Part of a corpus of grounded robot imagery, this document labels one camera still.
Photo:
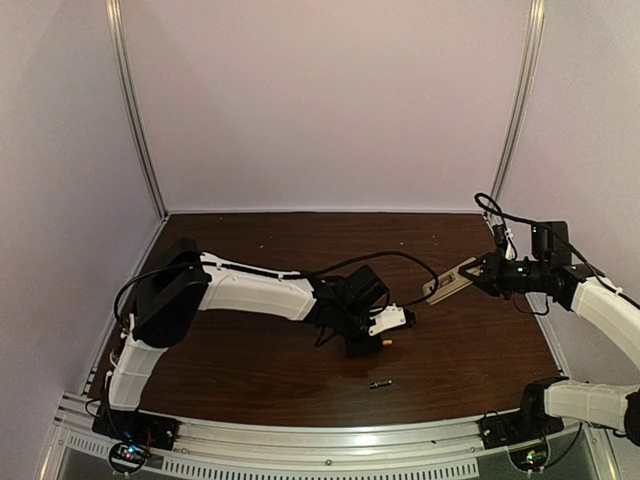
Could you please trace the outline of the white remote control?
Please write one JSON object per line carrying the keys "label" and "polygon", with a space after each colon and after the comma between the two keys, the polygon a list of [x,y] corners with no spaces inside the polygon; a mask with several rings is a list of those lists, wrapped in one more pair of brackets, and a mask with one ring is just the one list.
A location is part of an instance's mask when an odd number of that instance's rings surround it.
{"label": "white remote control", "polygon": [[435,305],[472,285],[472,281],[459,273],[462,267],[476,261],[475,257],[464,260],[455,267],[438,276],[438,281],[431,280],[423,285],[423,294],[429,305]]}

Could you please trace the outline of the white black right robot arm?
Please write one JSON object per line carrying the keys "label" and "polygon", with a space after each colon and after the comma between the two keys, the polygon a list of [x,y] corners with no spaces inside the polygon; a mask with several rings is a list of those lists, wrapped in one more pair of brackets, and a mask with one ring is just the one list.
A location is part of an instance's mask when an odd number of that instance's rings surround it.
{"label": "white black right robot arm", "polygon": [[[507,254],[505,228],[494,230],[496,248],[463,263],[458,274],[479,290],[505,300],[514,295],[546,296],[600,334],[632,366],[639,364],[639,306],[605,274],[578,254],[563,221],[531,225],[532,254]],[[589,383],[566,375],[535,381],[524,389],[508,422],[516,442],[530,442],[575,420],[639,442],[639,386],[604,380]]]}

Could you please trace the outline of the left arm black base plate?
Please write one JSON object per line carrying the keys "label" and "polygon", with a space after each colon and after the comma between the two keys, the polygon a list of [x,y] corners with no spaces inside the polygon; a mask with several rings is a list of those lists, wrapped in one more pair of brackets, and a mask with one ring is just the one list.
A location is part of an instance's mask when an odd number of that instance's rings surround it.
{"label": "left arm black base plate", "polygon": [[180,422],[170,417],[139,411],[101,409],[91,429],[114,440],[171,451],[179,426]]}

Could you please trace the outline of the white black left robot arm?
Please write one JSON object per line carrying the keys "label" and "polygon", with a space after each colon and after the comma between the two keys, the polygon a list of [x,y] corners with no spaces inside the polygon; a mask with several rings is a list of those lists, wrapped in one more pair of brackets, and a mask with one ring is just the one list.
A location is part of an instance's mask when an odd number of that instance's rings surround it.
{"label": "white black left robot arm", "polygon": [[344,340],[350,358],[378,352],[381,334],[404,313],[389,288],[359,260],[347,276],[282,271],[223,259],[183,238],[150,270],[126,282],[114,301],[124,345],[105,381],[106,429],[123,444],[137,442],[144,424],[137,410],[161,356],[181,343],[197,313],[229,310],[309,323]]}

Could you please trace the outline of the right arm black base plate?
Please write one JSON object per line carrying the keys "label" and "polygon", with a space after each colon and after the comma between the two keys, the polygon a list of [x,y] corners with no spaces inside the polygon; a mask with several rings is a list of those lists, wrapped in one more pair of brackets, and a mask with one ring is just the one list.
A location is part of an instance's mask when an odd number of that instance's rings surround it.
{"label": "right arm black base plate", "polygon": [[521,410],[498,413],[490,410],[476,422],[486,450],[543,440],[564,429],[560,418],[533,418]]}

